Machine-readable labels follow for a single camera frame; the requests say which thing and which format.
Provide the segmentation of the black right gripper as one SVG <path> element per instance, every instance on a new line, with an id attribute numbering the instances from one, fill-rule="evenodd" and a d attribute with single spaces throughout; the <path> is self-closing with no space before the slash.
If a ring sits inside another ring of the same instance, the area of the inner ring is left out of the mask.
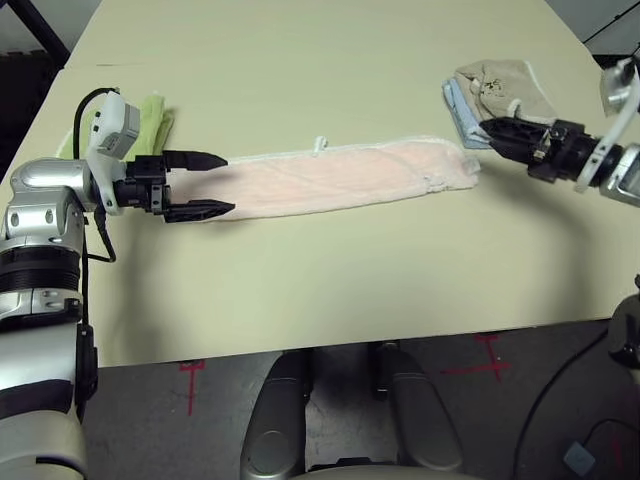
<path id="1" fill-rule="evenodd" d="M 480 122 L 491 147 L 503 158 L 529 163 L 528 175 L 548 183 L 576 182 L 599 143 L 582 124 L 557 120 L 551 126 L 520 118 L 498 117 Z"/>

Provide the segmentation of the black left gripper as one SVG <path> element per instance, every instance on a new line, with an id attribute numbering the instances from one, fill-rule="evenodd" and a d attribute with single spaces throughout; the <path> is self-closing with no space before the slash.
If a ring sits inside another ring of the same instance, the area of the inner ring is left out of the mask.
<path id="1" fill-rule="evenodd" d="M 125 177 L 114 183 L 114 193 L 120 207 L 162 215 L 166 223 L 205 221 L 231 212 L 235 204 L 218 200 L 170 204 L 167 173 L 171 169 L 210 171 L 227 165 L 224 158 L 199 151 L 165 150 L 164 155 L 138 155 L 127 163 Z"/>

